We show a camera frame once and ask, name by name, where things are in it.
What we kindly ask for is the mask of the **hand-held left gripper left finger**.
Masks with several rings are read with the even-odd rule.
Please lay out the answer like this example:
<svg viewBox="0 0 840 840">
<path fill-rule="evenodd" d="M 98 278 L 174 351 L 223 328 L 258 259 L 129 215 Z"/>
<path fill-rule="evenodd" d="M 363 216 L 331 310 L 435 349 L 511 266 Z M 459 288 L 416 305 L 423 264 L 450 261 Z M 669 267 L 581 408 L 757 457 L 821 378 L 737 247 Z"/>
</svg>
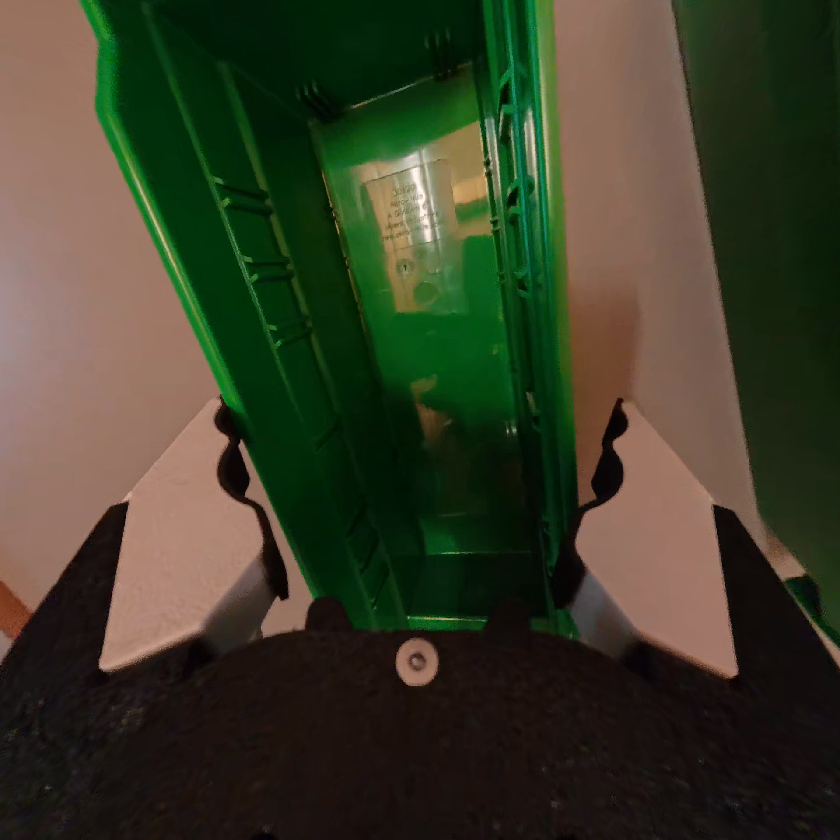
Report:
<svg viewBox="0 0 840 840">
<path fill-rule="evenodd" d="M 215 397 L 128 497 L 99 668 L 181 644 L 225 653 L 290 596 L 288 543 L 230 407 Z"/>
</svg>

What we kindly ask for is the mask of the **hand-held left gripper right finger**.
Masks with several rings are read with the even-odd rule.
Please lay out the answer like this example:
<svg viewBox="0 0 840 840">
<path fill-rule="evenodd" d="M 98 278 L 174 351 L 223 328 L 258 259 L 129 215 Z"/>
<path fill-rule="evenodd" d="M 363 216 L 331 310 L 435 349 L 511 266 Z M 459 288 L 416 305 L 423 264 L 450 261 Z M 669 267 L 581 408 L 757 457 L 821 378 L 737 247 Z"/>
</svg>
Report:
<svg viewBox="0 0 840 840">
<path fill-rule="evenodd" d="M 615 661 L 651 649 L 716 677 L 739 673 L 715 504 L 629 401 L 616 401 L 553 571 L 554 604 Z"/>
</svg>

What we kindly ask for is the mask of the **green plastic bin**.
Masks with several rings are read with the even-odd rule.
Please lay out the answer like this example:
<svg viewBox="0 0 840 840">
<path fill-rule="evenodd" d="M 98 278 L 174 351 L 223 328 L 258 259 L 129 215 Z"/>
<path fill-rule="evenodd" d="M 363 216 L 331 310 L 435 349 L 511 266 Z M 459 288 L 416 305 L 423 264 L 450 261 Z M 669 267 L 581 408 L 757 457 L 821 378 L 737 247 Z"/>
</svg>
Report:
<svg viewBox="0 0 840 840">
<path fill-rule="evenodd" d="M 314 596 L 471 631 L 578 505 L 552 2 L 80 2 L 96 108 Z"/>
<path fill-rule="evenodd" d="M 759 514 L 838 639 L 838 2 L 673 5 Z"/>
</svg>

